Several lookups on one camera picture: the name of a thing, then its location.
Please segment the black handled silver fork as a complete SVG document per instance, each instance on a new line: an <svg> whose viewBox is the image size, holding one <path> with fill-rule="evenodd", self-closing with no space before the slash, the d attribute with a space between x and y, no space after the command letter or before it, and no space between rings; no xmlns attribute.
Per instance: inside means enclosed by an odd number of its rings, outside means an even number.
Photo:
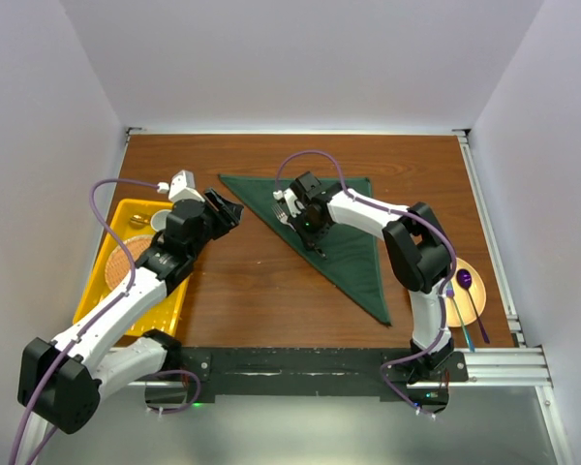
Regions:
<svg viewBox="0 0 581 465"><path fill-rule="evenodd" d="M282 209L282 207L279 204L277 204L277 203L272 204L271 209L272 209L274 215L276 216L277 220L281 224L291 228L295 233L298 233L298 231L295 229L294 225L290 222L289 215ZM301 237L301 240L302 240L304 247L307 250L316 252L321 258L323 258L325 260L327 259L327 256L323 252L323 250L320 247L318 247L314 242L310 242L307 239L304 239L303 237Z"/></svg>

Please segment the green cloth napkin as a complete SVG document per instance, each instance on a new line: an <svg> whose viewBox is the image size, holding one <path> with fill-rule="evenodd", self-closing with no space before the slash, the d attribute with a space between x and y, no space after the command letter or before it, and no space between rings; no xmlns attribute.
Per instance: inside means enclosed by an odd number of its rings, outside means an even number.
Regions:
<svg viewBox="0 0 581 465"><path fill-rule="evenodd" d="M324 257L308 251L295 232L280 223L273 210L272 177L219 174L220 181L265 225L319 274L368 315L389 326L391 318L382 290L377 240L348 226L334 226L320 243Z"/></svg>

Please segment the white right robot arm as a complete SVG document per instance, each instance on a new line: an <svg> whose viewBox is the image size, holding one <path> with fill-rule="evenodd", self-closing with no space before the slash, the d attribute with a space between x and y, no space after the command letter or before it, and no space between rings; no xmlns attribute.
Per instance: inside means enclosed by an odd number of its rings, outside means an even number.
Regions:
<svg viewBox="0 0 581 465"><path fill-rule="evenodd" d="M432 381L446 369L453 339L446 321L445 288L456 255L431 207L377 201L339 181L326 187L307 171L273 193L287 210L285 223L304 247L322 253L319 242L334 226L383 241L394 276L408 291L413 312L411 353L385 365L407 371L409 381Z"/></svg>

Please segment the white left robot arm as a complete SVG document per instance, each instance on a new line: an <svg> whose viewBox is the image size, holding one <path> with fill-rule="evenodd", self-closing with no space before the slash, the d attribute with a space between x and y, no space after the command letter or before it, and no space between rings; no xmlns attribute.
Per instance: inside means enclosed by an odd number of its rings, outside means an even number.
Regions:
<svg viewBox="0 0 581 465"><path fill-rule="evenodd" d="M66 434L74 434L100 403L128 383L154 374L174 378L181 368L180 344L151 329L117 353L111 347L150 308L191 275L204 247L236 228L243 205L215 190L191 188L171 198L163 229L128 260L125 278L84 318L50 341L33 339L23 350L17 400Z"/></svg>

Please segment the white cup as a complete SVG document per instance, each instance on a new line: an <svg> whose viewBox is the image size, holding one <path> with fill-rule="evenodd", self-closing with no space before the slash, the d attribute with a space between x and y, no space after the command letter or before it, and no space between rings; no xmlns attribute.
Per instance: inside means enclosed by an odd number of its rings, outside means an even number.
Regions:
<svg viewBox="0 0 581 465"><path fill-rule="evenodd" d="M166 228L166 221L168 215L171 213L170 209L161 209L155 212L150 219L150 226L155 232L160 232Z"/></svg>

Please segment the woven round coaster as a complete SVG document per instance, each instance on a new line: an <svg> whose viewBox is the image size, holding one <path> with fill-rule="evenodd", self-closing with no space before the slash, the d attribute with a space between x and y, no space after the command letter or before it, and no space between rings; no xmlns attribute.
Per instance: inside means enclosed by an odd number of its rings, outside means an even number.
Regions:
<svg viewBox="0 0 581 465"><path fill-rule="evenodd" d="M150 234L138 235L125 241L125 246L131 253L134 261L149 247L153 236ZM105 281L113 291L130 274L130 262L124 250L117 246L109 255L105 267Z"/></svg>

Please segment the iridescent fork on plate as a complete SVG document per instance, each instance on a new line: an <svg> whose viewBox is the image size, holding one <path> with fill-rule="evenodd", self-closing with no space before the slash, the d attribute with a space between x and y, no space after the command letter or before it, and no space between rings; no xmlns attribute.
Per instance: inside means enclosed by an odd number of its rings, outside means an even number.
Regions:
<svg viewBox="0 0 581 465"><path fill-rule="evenodd" d="M456 302L456 299L455 299L455 292L454 292L453 285L450 282L447 283L446 296L449 298L449 300L451 301L451 303L453 305L454 311L455 311L456 316L458 318L458 321L460 323L460 327L461 327L461 329L463 331L463 334L464 334L464 337L465 337L465 340L466 340L468 349L472 353L474 353L475 352L474 342L473 342L473 340L472 340L472 338L471 338L471 336L470 336L470 334L469 334L469 332L468 332L468 330L466 328L466 324L464 322L463 316L462 316L462 314L460 312L459 306L458 306L458 304Z"/></svg>

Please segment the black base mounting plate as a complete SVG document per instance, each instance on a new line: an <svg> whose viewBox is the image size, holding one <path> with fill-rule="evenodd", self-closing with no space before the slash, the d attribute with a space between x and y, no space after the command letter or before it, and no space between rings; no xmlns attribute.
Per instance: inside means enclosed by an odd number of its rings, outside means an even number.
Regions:
<svg viewBox="0 0 581 465"><path fill-rule="evenodd" d="M401 363L407 349L185 347L178 367L194 373L152 376L144 398L151 408L187 402L213 403L221 396L410 398L431 413L444 410L449 388L468 381L465 356L455 351L437 362Z"/></svg>

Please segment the purple spoon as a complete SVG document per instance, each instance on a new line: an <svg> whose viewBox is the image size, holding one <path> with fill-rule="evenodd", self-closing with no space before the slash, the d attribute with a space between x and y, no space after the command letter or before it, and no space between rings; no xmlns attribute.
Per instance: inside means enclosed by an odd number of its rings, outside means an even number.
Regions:
<svg viewBox="0 0 581 465"><path fill-rule="evenodd" d="M456 271L456 280L458 282L458 285L467 292L469 300L470 300L471 305L472 305L472 308L474 310L474 315L475 315L476 321L478 323L483 341L486 344L489 344L490 338L489 338L488 332L486 331L486 328L481 320L480 314L477 310L477 306L476 306L475 301L474 301L474 297L473 297L472 292L471 292L471 288L472 288L472 284L473 284L473 277L471 275L471 272L469 270L467 270L466 268L458 269Z"/></svg>

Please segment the round wooden plate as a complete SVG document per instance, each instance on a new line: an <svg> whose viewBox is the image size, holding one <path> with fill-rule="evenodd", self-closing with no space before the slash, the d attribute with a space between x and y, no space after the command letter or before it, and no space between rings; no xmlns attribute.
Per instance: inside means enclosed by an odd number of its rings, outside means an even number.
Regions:
<svg viewBox="0 0 581 465"><path fill-rule="evenodd" d="M465 260L458 258L456 270L467 269L472 276L472 283L466 291L459 285L456 277L450 281L454 291L454 298L446 301L446 321L449 327L471 325L476 320L476 314L484 311L487 295L484 282L477 270Z"/></svg>

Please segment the aluminium frame rail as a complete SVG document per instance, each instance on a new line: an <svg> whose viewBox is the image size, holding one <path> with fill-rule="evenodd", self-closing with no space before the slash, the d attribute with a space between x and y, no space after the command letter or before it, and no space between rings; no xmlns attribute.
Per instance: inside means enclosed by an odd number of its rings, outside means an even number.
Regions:
<svg viewBox="0 0 581 465"><path fill-rule="evenodd" d="M540 346L531 348L521 326L505 274L494 228L482 193L474 155L470 144L470 132L455 132L461 148L474 194L480 223L485 235L489 255L504 306L508 330L517 346L512 349L480 349L469 355L472 377L467 385L491 388L533 388L540 411L540 422L548 433L553 454L559 464L572 464L574 457L561 420L553 390L553 380Z"/></svg>

